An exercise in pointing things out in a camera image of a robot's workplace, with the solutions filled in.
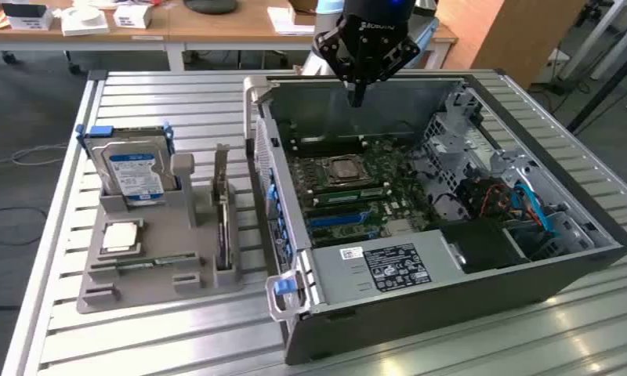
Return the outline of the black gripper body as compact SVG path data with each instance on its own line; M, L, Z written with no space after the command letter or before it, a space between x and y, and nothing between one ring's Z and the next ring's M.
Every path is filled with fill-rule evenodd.
M400 41L408 36L413 1L347 1L340 21L357 22L357 49L363 39L385 37Z

